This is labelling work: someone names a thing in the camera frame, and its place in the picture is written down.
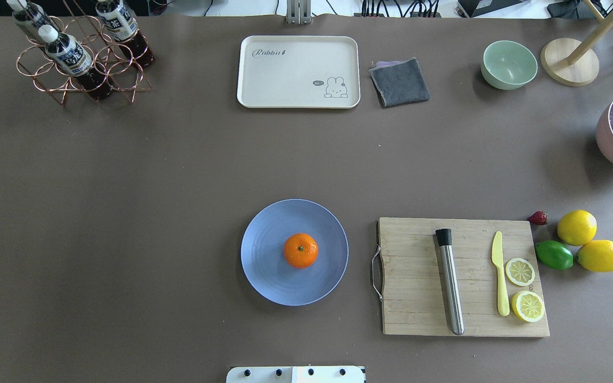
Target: blue plate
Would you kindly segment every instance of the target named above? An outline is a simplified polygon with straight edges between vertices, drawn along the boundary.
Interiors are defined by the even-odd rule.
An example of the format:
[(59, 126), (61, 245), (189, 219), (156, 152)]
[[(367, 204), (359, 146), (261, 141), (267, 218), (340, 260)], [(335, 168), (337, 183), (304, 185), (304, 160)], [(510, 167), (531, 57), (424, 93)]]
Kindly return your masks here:
[[(296, 269), (283, 257), (283, 245), (295, 233), (318, 244), (311, 266)], [(330, 294), (347, 269), (349, 245), (340, 222), (323, 206), (306, 199), (286, 199), (266, 206), (247, 226), (241, 263), (253, 288), (286, 306), (314, 303)]]

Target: gray cloth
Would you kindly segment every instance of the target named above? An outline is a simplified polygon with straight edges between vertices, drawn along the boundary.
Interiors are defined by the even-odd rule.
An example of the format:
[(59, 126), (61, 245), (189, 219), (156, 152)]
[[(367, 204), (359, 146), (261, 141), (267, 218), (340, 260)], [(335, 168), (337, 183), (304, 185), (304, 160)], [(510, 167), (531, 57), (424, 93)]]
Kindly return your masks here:
[(418, 60), (414, 57), (399, 63), (379, 62), (370, 77), (382, 98), (382, 106), (421, 102), (430, 98)]

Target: black box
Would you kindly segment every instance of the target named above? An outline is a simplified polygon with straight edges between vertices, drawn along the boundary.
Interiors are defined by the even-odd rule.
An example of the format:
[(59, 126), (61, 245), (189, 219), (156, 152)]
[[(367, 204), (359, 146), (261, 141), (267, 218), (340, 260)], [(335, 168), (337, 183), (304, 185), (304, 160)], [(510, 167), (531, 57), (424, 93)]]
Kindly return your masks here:
[(511, 5), (527, 3), (529, 0), (458, 0), (458, 8), (467, 17), (475, 17), (476, 15), (487, 14), (501, 10)]

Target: bottle label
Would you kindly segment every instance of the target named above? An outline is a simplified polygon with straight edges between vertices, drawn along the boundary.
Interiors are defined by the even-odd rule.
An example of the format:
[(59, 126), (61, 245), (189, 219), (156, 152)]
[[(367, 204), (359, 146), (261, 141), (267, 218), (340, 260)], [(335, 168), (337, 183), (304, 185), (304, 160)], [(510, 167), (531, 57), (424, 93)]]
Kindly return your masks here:
[(120, 0), (120, 4), (114, 11), (107, 13), (97, 12), (97, 14), (115, 41), (125, 41), (136, 33), (138, 28), (136, 20), (131, 17), (131, 13), (122, 3), (122, 0)]
[(54, 59), (63, 70), (71, 76), (78, 76), (92, 67), (93, 58), (87, 54), (81, 44), (77, 44), (75, 37), (70, 36), (68, 48), (60, 53), (46, 53)]
[(30, 37), (34, 41), (42, 41), (42, 39), (39, 38), (39, 33), (37, 32), (39, 28), (44, 25), (51, 25), (54, 28), (56, 28), (56, 26), (51, 23), (51, 19), (49, 19), (48, 15), (46, 15), (46, 12), (44, 12), (44, 9), (40, 5), (37, 5), (37, 9), (39, 12), (34, 15), (34, 19), (27, 21), (15, 20), (15, 24), (22, 29), (27, 37)]

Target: yellow knife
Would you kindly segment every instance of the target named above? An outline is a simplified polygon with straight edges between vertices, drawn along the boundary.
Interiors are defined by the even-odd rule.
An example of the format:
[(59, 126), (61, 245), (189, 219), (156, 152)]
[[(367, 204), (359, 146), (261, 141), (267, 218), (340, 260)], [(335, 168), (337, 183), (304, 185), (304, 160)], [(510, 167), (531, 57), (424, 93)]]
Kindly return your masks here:
[(496, 232), (491, 247), (491, 262), (498, 272), (498, 312), (502, 316), (510, 315), (508, 289), (506, 289), (506, 273), (503, 269), (503, 233)]

